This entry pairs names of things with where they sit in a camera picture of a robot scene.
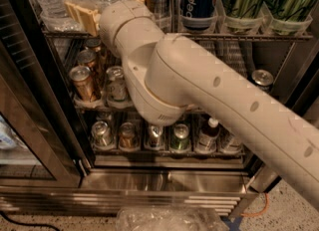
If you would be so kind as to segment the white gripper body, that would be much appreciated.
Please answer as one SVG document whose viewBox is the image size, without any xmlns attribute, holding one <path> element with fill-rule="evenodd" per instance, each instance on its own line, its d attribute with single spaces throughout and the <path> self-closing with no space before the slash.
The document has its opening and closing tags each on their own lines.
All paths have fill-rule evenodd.
<svg viewBox="0 0 319 231">
<path fill-rule="evenodd" d="M 156 43 L 163 35 L 153 14 L 139 1 L 116 2 L 108 6 L 100 18 L 100 38 L 117 58 Z"/>
</svg>

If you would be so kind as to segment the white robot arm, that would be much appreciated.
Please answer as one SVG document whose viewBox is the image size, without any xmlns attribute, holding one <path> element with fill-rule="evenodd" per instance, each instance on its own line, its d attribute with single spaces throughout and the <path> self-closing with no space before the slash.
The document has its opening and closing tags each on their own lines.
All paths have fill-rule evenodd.
<svg viewBox="0 0 319 231">
<path fill-rule="evenodd" d="M 164 33 L 141 1 L 118 1 L 104 10 L 89 0 L 63 4 L 73 20 L 99 34 L 121 59 L 131 99 L 145 120 L 167 126 L 190 105 L 202 108 L 319 209 L 315 126 L 196 42 Z"/>
</svg>

